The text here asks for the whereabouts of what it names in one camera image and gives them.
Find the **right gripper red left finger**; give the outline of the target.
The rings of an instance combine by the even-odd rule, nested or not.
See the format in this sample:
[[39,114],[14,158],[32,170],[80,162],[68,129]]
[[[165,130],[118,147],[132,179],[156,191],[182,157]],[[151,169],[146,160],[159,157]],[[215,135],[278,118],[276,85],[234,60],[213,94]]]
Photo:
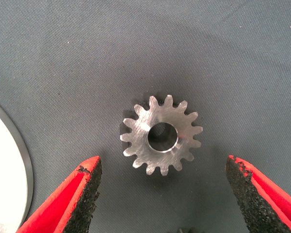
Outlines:
[[76,167],[17,230],[18,233],[87,233],[102,175],[99,156]]

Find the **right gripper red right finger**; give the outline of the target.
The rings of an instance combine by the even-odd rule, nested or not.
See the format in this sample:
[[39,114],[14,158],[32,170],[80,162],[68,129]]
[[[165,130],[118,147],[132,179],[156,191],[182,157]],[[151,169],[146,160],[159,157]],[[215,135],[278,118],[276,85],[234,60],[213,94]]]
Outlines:
[[291,233],[291,196],[248,161],[230,155],[226,177],[251,233]]

